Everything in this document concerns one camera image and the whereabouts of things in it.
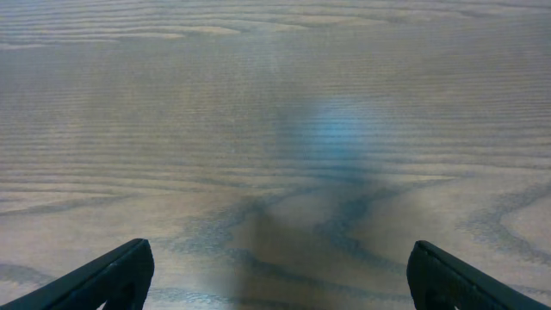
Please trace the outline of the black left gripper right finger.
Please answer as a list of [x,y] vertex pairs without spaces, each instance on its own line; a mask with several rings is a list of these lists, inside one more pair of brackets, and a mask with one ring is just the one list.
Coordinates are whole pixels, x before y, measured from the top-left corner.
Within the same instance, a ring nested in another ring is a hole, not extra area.
[[406,277],[417,310],[550,310],[425,240],[413,246]]

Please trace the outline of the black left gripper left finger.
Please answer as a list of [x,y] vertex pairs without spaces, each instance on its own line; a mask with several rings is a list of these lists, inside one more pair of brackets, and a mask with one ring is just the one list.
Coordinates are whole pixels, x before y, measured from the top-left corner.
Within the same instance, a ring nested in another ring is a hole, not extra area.
[[141,310],[154,275],[152,249],[133,239],[2,310]]

